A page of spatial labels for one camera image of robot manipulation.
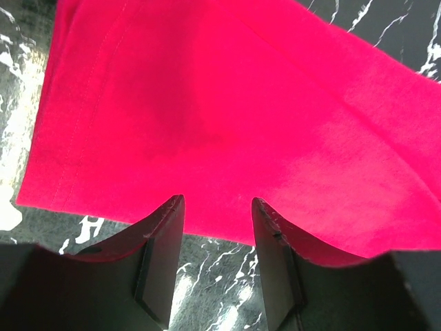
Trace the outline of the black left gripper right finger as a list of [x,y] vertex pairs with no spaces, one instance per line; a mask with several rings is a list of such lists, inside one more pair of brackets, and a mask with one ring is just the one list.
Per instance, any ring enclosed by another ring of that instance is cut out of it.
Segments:
[[266,201],[252,221],[270,330],[439,330],[440,253],[349,254]]

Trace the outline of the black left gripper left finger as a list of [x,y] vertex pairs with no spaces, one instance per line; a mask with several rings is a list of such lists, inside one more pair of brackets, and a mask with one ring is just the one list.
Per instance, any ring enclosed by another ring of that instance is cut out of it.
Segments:
[[76,254],[1,246],[2,330],[166,330],[185,200]]

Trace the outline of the red t shirt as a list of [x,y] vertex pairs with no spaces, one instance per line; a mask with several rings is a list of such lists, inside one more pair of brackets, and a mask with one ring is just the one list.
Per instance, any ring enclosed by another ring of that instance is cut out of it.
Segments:
[[59,1],[19,205],[362,257],[440,248],[440,85],[294,1]]

